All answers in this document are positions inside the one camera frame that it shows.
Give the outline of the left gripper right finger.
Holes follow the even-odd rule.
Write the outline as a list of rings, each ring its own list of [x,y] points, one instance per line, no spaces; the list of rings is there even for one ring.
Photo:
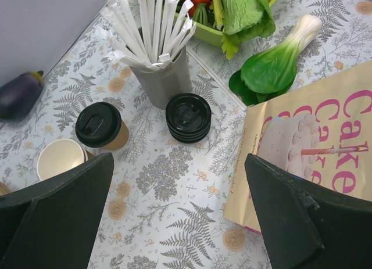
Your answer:
[[[371,202],[248,154],[246,179],[272,268],[371,268]]]

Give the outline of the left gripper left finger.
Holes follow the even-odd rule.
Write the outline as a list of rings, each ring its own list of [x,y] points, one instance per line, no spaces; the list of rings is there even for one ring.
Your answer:
[[[1,268],[87,268],[113,170],[102,153],[1,196]]]

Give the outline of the stack of paper cups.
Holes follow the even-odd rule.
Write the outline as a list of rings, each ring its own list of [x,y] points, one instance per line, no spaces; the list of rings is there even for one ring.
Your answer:
[[[67,172],[94,155],[72,139],[59,139],[47,145],[38,157],[37,174],[43,181]]]

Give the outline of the paper bag with pink handles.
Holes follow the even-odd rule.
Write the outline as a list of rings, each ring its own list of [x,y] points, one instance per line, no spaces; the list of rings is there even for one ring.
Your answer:
[[[247,109],[224,217],[260,232],[244,167],[249,154],[335,192],[371,200],[371,63]]]

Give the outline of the stack of black lids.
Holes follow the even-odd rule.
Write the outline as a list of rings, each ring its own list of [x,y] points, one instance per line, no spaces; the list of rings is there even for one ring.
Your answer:
[[[207,101],[197,94],[179,94],[166,106],[166,123],[174,139],[194,144],[208,135],[212,110]]]

